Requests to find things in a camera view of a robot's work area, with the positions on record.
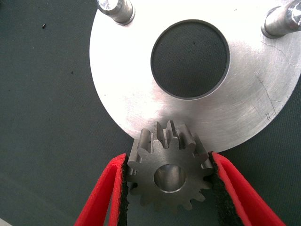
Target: circular metal disc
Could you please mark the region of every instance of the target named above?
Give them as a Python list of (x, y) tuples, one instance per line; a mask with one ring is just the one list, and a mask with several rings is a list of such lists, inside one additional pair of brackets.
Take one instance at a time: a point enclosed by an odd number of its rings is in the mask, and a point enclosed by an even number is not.
[[(261, 32), (267, 12), (288, 1), (131, 1), (127, 26), (99, 10), (90, 40), (90, 63), (98, 95), (113, 120), (130, 136), (173, 119), (220, 152), (266, 127), (290, 97), (301, 73), (301, 32), (269, 39)], [(204, 96), (174, 97), (155, 82), (151, 52), (160, 34), (183, 20), (212, 24), (229, 46), (223, 80)]]

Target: metal gear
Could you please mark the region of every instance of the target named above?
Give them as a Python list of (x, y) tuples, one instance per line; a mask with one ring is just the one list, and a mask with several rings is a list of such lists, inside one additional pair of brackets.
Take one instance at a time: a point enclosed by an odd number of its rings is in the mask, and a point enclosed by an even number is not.
[(153, 133), (142, 129), (127, 164), (127, 180), (137, 183), (131, 194), (141, 195), (142, 206), (153, 202), (156, 210), (163, 204), (173, 212), (179, 205), (190, 210), (191, 199), (204, 201), (200, 190), (211, 188), (204, 181), (214, 171), (207, 151), (186, 125), (175, 128), (173, 121), (166, 129), (157, 122)]

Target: gear bore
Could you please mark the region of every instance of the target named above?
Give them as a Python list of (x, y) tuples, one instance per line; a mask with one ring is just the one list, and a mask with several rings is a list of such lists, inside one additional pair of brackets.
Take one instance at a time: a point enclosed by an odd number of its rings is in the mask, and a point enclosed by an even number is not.
[(214, 171), (207, 151), (186, 125), (175, 128), (173, 121), (166, 129), (157, 122), (153, 133), (142, 129), (127, 164), (127, 180), (137, 183), (131, 194), (141, 195), (141, 205), (153, 202), (156, 210), (162, 205), (190, 210), (191, 199), (204, 201), (200, 190), (211, 188), (204, 181)]

